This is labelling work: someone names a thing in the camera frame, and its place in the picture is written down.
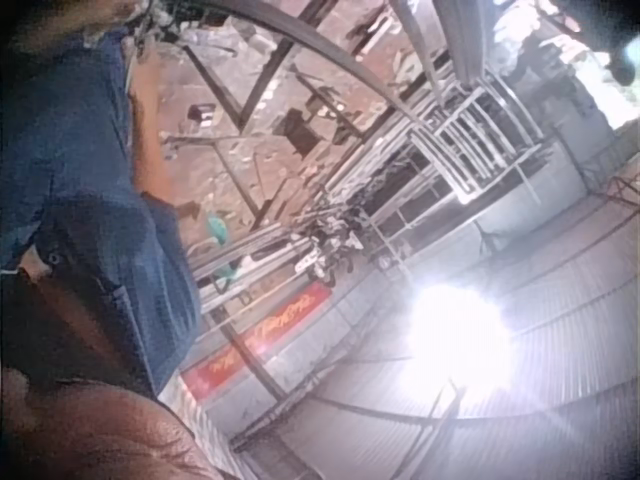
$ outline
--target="red banner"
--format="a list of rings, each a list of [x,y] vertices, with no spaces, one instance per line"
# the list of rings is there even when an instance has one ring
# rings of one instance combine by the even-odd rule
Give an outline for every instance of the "red banner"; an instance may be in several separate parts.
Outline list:
[[[331,295],[320,283],[309,285],[291,303],[247,330],[242,338],[256,356],[267,352],[293,327],[304,320]],[[231,345],[182,373],[182,378],[196,400],[207,398],[213,391],[245,367],[245,363]]]

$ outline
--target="person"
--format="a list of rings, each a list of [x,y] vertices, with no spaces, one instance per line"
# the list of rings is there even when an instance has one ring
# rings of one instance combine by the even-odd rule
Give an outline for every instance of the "person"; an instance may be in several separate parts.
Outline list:
[[[200,308],[158,139],[157,54],[127,91],[126,31],[111,26],[137,2],[45,3],[2,55],[2,468],[219,478],[157,401]],[[29,249],[48,274],[21,267]]]

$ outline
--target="light fixture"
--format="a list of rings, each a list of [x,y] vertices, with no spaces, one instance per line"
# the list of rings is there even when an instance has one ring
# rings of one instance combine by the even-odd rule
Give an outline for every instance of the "light fixture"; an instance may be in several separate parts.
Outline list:
[[[414,372],[483,393],[508,385],[509,334],[499,310],[476,292],[428,288],[419,295],[411,322],[408,345],[420,366],[414,365]]]

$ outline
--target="red sign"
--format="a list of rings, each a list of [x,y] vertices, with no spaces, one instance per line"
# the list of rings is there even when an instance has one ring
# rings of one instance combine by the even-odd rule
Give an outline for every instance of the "red sign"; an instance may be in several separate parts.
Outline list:
[[[274,315],[265,318],[246,331],[242,338],[256,356],[268,351],[293,327],[304,320],[331,295],[320,283],[309,285],[295,300]],[[203,400],[245,367],[245,363],[231,345],[182,373],[182,378],[196,400]]]

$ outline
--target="blue denim shirt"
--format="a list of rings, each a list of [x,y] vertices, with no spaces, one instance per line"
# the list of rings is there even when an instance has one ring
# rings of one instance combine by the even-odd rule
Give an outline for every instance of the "blue denim shirt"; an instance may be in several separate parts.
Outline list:
[[[85,49],[76,39],[3,83],[0,261],[13,269],[35,244],[159,393],[200,306],[174,209],[133,187],[119,40]]]

